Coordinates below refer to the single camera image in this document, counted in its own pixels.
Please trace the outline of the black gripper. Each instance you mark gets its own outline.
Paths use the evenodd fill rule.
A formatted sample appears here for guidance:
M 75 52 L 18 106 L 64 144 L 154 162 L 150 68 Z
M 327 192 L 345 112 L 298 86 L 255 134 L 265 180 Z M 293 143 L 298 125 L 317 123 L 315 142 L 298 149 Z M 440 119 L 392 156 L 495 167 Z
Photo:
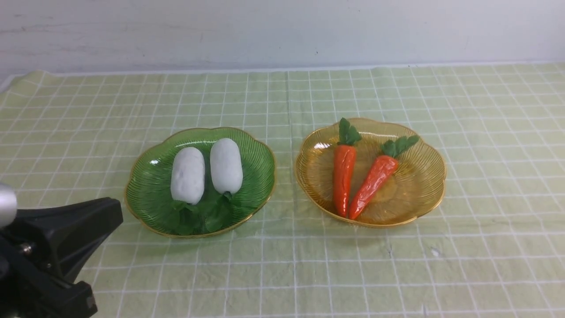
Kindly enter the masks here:
M 72 282 L 123 223 L 121 202 L 104 197 L 18 211 L 17 205 L 14 190 L 2 183 L 1 316 L 91 318 L 98 312 L 91 287 Z

